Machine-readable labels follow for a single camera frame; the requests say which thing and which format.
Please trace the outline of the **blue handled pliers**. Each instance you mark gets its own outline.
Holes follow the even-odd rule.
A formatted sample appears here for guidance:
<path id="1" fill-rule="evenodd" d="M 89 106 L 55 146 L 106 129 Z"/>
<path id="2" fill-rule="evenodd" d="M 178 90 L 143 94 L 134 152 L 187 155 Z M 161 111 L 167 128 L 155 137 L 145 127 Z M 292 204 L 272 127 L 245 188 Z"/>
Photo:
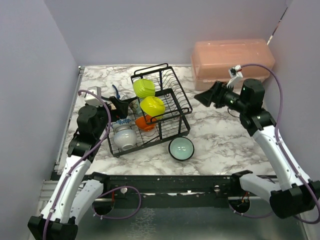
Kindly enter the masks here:
<path id="1" fill-rule="evenodd" d="M 120 99 L 121 99 L 121 96 L 120 96 L 120 94 L 119 94 L 119 91 L 118 91 L 117 87 L 116 87 L 114 84 L 112 85 L 112 87 L 113 87 L 113 89 L 114 89 L 114 91 L 115 91 L 115 96 L 116 96 L 116 98 L 117 98 L 118 100 L 120 100 Z"/>

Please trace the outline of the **orange bowl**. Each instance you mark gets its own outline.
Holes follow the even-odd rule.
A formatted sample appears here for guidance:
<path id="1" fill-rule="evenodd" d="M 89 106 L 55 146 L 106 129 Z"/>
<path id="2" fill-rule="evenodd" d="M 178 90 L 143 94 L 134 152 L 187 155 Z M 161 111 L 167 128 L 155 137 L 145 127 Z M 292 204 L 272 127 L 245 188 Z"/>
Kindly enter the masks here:
<path id="1" fill-rule="evenodd" d="M 156 121 L 157 119 L 155 117 L 146 114 L 145 116 L 137 118 L 135 120 L 135 124 L 140 130 L 148 132 L 155 128 Z"/>

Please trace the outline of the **black wire dish rack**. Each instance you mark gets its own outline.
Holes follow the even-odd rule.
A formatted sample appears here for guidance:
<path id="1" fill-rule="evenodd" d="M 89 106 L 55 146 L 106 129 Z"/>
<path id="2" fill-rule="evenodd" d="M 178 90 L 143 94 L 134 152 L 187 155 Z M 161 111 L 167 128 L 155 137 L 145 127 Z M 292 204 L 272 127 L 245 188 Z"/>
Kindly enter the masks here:
<path id="1" fill-rule="evenodd" d="M 115 127 L 107 138 L 113 157 L 152 147 L 177 137 L 187 136 L 190 125 L 186 116 L 192 113 L 192 106 L 174 71 L 168 63 L 162 63 L 135 70 L 130 77 L 135 97 L 120 100 L 110 97 L 113 122 L 128 124 L 135 132 L 136 143 L 128 150 L 120 146 Z M 151 96 L 137 94 L 147 87 L 154 89 Z"/>

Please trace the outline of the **pink plastic storage box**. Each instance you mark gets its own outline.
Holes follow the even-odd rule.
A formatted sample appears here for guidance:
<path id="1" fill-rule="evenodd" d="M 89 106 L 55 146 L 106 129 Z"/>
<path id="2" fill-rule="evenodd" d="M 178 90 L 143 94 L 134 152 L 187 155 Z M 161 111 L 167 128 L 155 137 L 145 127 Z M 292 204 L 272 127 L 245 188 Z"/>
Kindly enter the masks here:
<path id="1" fill-rule="evenodd" d="M 227 83 L 229 69 L 236 65 L 260 64 L 272 69 L 275 58 L 264 39 L 198 41 L 191 55 L 196 91 L 206 91 L 216 81 Z"/>

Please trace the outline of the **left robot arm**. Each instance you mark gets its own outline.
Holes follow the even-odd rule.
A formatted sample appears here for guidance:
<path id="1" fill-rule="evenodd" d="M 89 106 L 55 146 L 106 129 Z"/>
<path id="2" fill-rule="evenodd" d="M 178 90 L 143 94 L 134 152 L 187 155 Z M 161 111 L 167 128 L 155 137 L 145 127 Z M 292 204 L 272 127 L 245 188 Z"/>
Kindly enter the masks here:
<path id="1" fill-rule="evenodd" d="M 36 240 L 74 240 L 79 223 L 98 197 L 112 193 L 110 177 L 94 172 L 79 187 L 101 144 L 109 136 L 112 111 L 102 97 L 92 94 L 78 111 L 77 132 L 58 183 L 39 216 L 31 216 L 28 228 Z"/>

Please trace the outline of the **blue floral bowl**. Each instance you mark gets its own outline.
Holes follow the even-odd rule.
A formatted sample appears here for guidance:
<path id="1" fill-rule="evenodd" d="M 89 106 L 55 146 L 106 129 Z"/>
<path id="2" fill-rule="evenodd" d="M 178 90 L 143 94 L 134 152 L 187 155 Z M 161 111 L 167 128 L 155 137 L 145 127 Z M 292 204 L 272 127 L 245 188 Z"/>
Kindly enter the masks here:
<path id="1" fill-rule="evenodd" d="M 130 118 L 123 118 L 123 119 L 118 119 L 116 122 L 113 122 L 111 124 L 111 127 L 113 128 L 114 131 L 116 131 L 118 128 L 124 127 L 124 126 L 131 126 L 133 120 Z"/>

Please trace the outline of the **white square bowl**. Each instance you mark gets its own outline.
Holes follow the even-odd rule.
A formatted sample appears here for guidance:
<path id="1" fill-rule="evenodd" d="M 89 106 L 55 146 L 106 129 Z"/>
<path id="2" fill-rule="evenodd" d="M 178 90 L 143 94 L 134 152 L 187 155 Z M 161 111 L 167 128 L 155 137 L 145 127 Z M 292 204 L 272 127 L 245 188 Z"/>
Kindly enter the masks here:
<path id="1" fill-rule="evenodd" d="M 134 81 L 133 90 L 138 98 L 155 96 L 156 92 L 154 83 L 151 80 L 145 78 Z"/>

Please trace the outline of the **mint green floral bowl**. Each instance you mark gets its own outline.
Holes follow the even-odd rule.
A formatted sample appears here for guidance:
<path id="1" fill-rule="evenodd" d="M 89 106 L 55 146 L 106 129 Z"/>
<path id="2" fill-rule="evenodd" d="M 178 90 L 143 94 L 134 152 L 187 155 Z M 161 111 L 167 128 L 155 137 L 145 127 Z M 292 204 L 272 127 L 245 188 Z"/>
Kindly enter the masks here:
<path id="1" fill-rule="evenodd" d="M 142 113 L 142 110 L 141 110 L 141 107 L 140 107 L 140 104 L 137 100 L 133 100 L 132 102 L 129 103 L 129 107 L 130 109 L 132 110 L 132 112 L 134 114 L 141 114 Z"/>

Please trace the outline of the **black rimmed bowl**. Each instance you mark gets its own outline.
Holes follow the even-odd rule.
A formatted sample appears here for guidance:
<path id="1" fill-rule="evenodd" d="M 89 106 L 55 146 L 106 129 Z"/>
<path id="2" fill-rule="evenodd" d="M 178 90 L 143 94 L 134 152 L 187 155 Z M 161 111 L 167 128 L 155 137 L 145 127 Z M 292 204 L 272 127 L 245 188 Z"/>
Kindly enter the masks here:
<path id="1" fill-rule="evenodd" d="M 168 145 L 168 152 L 178 161 L 189 160 L 195 152 L 194 144 L 186 137 L 176 137 Z"/>

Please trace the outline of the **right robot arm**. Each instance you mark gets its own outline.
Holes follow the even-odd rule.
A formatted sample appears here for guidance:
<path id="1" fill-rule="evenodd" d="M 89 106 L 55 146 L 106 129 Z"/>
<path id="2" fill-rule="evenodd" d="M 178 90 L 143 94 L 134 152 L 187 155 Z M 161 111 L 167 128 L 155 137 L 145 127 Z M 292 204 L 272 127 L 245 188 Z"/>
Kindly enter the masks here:
<path id="1" fill-rule="evenodd" d="M 278 183 L 272 183 L 243 170 L 231 175 L 230 191 L 240 196 L 245 192 L 264 199 L 280 219 L 293 217 L 312 210 L 320 198 L 320 182 L 311 178 L 295 161 L 288 162 L 290 152 L 283 150 L 286 145 L 276 131 L 276 121 L 262 107 L 265 89 L 257 79 L 243 82 L 240 94 L 217 81 L 199 94 L 195 99 L 206 107 L 228 107 L 239 113 L 240 123 L 249 135 L 258 143 L 270 162 Z"/>

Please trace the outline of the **aluminium frame rail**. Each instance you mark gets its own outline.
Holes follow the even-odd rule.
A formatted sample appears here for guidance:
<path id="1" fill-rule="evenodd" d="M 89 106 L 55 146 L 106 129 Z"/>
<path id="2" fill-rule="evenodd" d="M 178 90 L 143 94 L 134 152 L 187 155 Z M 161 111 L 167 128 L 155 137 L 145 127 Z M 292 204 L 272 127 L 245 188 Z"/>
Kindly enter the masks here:
<path id="1" fill-rule="evenodd" d="M 57 184 L 57 180 L 45 180 L 40 191 L 39 202 L 41 202 L 43 205 L 48 203 Z"/>

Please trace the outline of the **yellow-green bowl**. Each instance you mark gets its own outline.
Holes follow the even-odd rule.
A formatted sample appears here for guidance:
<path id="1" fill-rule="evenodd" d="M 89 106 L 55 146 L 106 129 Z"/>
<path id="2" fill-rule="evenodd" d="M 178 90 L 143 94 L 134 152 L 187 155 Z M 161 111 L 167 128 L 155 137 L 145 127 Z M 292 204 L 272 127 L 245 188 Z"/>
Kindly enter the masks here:
<path id="1" fill-rule="evenodd" d="M 163 118 L 166 106 L 164 102 L 156 96 L 147 96 L 140 102 L 140 108 L 149 116 L 157 120 Z"/>

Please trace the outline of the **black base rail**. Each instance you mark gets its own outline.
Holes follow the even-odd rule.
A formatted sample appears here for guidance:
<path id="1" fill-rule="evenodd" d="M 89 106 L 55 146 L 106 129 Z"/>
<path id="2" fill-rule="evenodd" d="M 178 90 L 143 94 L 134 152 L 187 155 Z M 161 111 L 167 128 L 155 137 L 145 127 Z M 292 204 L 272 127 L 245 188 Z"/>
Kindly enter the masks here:
<path id="1" fill-rule="evenodd" d="M 96 203 L 117 209 L 227 208 L 228 200 L 241 200 L 244 190 L 232 188 L 229 175 L 105 175 L 94 172 L 85 181 L 102 182 L 103 192 L 116 189 Z"/>

